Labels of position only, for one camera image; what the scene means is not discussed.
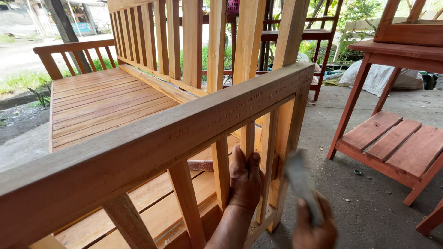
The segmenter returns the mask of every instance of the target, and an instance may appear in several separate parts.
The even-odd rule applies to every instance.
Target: wooden leg
[[[346,102],[345,109],[343,110],[342,117],[338,123],[337,131],[335,132],[334,139],[332,140],[331,147],[327,155],[328,159],[332,159],[336,153],[335,144],[337,140],[343,136],[348,125],[349,119],[351,118],[352,111],[354,110],[355,103],[357,102],[358,96],[360,95],[363,84],[365,83],[366,76],[368,75],[371,64],[368,63],[371,53],[365,53],[363,61],[361,63],[360,69],[358,70],[357,78],[355,79],[354,85],[352,86],[351,94],[349,95],[348,101]]]
[[[436,226],[443,223],[443,199],[435,210],[417,225],[416,231],[424,236],[428,236]]]
[[[415,185],[411,193],[403,201],[403,204],[410,206],[412,202],[417,198],[417,196],[423,191],[423,189],[430,183],[435,175],[443,167],[443,153],[439,155],[437,160],[431,165],[431,167],[426,171],[421,180]]]
[[[385,104],[385,101],[388,98],[388,95],[391,92],[391,89],[394,86],[394,83],[397,80],[398,75],[400,74],[400,71],[401,71],[400,67],[395,67],[394,71],[392,71],[392,74],[389,77],[388,83],[386,83],[385,88],[383,89],[383,92],[382,92],[380,98],[378,99],[377,105],[375,106],[372,116],[377,114],[377,112],[381,111],[381,108],[383,108],[383,105]]]

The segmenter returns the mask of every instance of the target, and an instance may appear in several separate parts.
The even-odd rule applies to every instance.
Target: wooden rail
[[[98,59],[100,60],[100,65],[103,70],[106,70],[106,65],[103,60],[103,57],[101,56],[100,47],[104,47],[106,49],[106,53],[108,55],[108,58],[111,62],[112,68],[115,68],[116,65],[114,63],[114,59],[111,55],[111,51],[109,50],[109,47],[114,46],[114,40],[100,40],[100,41],[91,41],[91,42],[82,42],[82,43],[67,43],[67,44],[60,44],[60,45],[53,45],[53,46],[44,46],[44,47],[35,47],[33,49],[34,53],[37,54],[40,59],[42,60],[43,65],[45,66],[46,70],[49,73],[49,76],[53,79],[61,79],[63,78],[60,70],[57,67],[57,64],[55,63],[54,59],[52,58],[52,54],[60,53],[62,54],[63,60],[65,61],[66,65],[68,66],[69,72],[72,76],[75,76],[76,73],[74,69],[71,66],[71,63],[68,60],[68,57],[66,56],[66,52],[72,52],[74,54],[75,61],[80,68],[81,74],[85,74],[85,66],[87,66],[87,63],[84,63],[80,61],[80,57],[78,56],[78,53],[85,53],[86,57],[88,59],[89,66],[91,66],[92,71],[96,72],[97,69],[94,65],[94,62],[91,58],[91,55],[89,53],[89,49],[94,49],[97,53]]]

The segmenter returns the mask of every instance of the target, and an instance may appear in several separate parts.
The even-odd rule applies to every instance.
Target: concrete floor
[[[333,160],[326,159],[350,90],[322,87],[318,103],[307,105],[299,141],[299,148],[308,150],[307,167],[315,188],[331,202],[339,229],[336,248],[442,248],[443,226],[431,233],[432,238],[419,235],[415,226],[443,197],[443,172],[411,207],[407,207],[402,202],[410,192],[408,187],[340,152]],[[405,119],[443,128],[442,96],[443,92],[436,90],[392,92],[384,109],[403,115]],[[375,95],[363,91],[346,131],[368,119],[377,101]],[[47,143],[42,142],[46,138],[47,127],[40,127],[0,146],[0,171],[47,153]],[[32,148],[27,156],[21,156],[24,148]],[[354,169],[360,170],[362,175],[354,174]],[[265,232],[252,248],[291,248],[296,222],[295,201],[296,197],[289,190],[281,224],[275,233]]]

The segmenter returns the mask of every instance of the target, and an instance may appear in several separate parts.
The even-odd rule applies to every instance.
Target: wooden shelf slat
[[[339,140],[352,149],[362,152],[402,119],[398,114],[380,111],[352,131],[343,135]]]
[[[443,129],[421,127],[386,162],[405,174],[420,179],[443,150]]]
[[[403,120],[382,137],[382,139],[371,146],[366,152],[366,155],[380,162],[386,161],[386,159],[420,127],[420,122]]]

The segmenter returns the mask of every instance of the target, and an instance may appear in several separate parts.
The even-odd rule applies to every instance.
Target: wooden bench
[[[314,73],[291,53],[304,24],[293,16],[306,17],[309,1],[286,2],[280,32],[293,35],[278,39],[275,70],[256,78],[265,0],[240,9],[243,53],[234,86],[223,90],[226,2],[211,8],[207,86],[199,4],[183,5],[183,76],[178,1],[110,0],[113,40],[35,48],[53,79],[53,152],[0,174],[0,248],[203,248],[229,200],[235,144],[246,157],[261,153],[266,178],[245,248],[276,228],[288,190],[284,156],[297,147]],[[93,51],[112,68],[97,71]],[[75,75],[66,52],[77,62],[85,53],[93,72],[79,62],[80,75],[63,78],[52,54]],[[189,171],[187,160],[212,160],[214,172]]]

